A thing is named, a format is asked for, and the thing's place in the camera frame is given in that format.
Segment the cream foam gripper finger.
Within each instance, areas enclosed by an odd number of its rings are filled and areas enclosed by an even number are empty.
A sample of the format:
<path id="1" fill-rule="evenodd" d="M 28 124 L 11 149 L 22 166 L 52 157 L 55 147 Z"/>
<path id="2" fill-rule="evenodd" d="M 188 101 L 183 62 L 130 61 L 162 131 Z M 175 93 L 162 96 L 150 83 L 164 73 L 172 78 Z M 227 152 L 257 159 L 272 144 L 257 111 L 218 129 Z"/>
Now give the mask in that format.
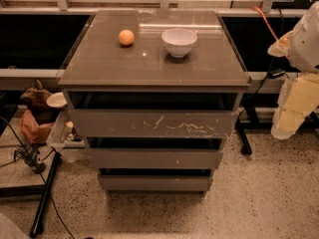
<path id="1" fill-rule="evenodd" d="M 277 139 L 288 139 L 319 107 L 319 75 L 309 73 L 294 80 L 287 79 L 277 103 L 271 134 Z"/>
<path id="2" fill-rule="evenodd" d="M 293 32 L 289 31 L 276 40 L 267 50 L 267 53 L 273 57 L 286 57 L 290 56 L 291 39 Z"/>

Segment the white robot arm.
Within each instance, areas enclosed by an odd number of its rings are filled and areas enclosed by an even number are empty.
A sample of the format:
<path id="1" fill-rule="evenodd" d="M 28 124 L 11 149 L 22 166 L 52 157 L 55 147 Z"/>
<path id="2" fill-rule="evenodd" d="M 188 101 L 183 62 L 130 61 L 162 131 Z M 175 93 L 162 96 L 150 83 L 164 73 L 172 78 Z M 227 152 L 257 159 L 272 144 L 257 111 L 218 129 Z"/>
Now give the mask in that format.
<path id="1" fill-rule="evenodd" d="M 271 134 L 288 139 L 319 107 L 319 2 L 308 9 L 292 31 L 272 44 L 267 53 L 287 57 L 290 66 L 301 72 L 295 80 L 286 80 L 282 85 L 272 121 Z"/>

